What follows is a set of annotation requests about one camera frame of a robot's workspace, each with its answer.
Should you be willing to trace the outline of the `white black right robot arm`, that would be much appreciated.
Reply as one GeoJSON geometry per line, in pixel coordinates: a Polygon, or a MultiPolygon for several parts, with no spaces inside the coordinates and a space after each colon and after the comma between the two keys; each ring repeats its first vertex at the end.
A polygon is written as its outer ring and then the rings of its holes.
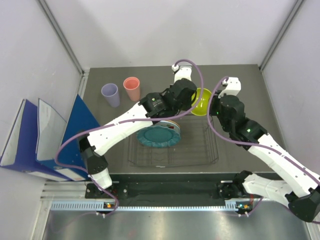
{"type": "Polygon", "coordinates": [[[300,220],[313,222],[320,212],[319,174],[298,162],[265,128],[246,117],[245,106],[237,96],[211,96],[207,117],[213,116],[229,134],[227,142],[244,148],[280,177],[279,180],[271,180],[244,170],[232,181],[237,194],[268,198],[287,207],[300,220]]]}

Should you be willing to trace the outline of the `pink plastic cup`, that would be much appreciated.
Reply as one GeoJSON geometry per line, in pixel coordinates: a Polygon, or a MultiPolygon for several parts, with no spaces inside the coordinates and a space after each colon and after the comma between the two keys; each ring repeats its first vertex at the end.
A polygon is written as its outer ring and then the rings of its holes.
{"type": "Polygon", "coordinates": [[[128,77],[123,81],[123,87],[128,95],[128,97],[137,102],[140,100],[140,80],[136,77],[128,77]]]}

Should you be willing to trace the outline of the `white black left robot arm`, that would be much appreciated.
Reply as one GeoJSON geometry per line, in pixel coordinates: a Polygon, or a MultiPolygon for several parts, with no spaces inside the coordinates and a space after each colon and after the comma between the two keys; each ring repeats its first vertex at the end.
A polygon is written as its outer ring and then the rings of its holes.
{"type": "Polygon", "coordinates": [[[186,78],[175,81],[162,92],[152,92],[106,125],[78,137],[78,147],[89,177],[106,190],[112,186],[105,153],[114,145],[162,120],[188,111],[195,101],[196,85],[186,78]]]}

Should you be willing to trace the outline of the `purple plastic cup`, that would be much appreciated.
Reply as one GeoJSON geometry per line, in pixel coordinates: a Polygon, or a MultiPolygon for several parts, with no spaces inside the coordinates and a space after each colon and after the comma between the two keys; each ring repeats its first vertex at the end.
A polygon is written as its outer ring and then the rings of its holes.
{"type": "Polygon", "coordinates": [[[101,88],[101,94],[106,99],[108,104],[113,107],[117,108],[120,106],[120,95],[119,95],[119,88],[114,83],[107,83],[101,88]]]}

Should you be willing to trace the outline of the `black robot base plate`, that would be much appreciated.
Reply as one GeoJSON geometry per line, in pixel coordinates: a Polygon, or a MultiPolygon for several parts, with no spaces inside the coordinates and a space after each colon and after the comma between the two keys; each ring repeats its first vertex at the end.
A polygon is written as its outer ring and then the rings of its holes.
{"type": "Polygon", "coordinates": [[[85,198],[103,199],[108,194],[120,201],[137,200],[139,197],[184,197],[196,199],[243,198],[249,196],[241,186],[243,173],[138,173],[113,174],[111,186],[103,188],[94,182],[86,185],[85,198]]]}

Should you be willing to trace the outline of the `yellow-green plastic bowl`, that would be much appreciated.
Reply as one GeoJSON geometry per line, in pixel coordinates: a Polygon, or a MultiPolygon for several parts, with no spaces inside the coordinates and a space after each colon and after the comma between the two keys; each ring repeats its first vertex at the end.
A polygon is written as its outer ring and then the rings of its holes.
{"type": "Polygon", "coordinates": [[[206,116],[211,95],[212,92],[204,88],[201,100],[199,101],[198,105],[191,111],[191,113],[198,117],[206,116]]]}

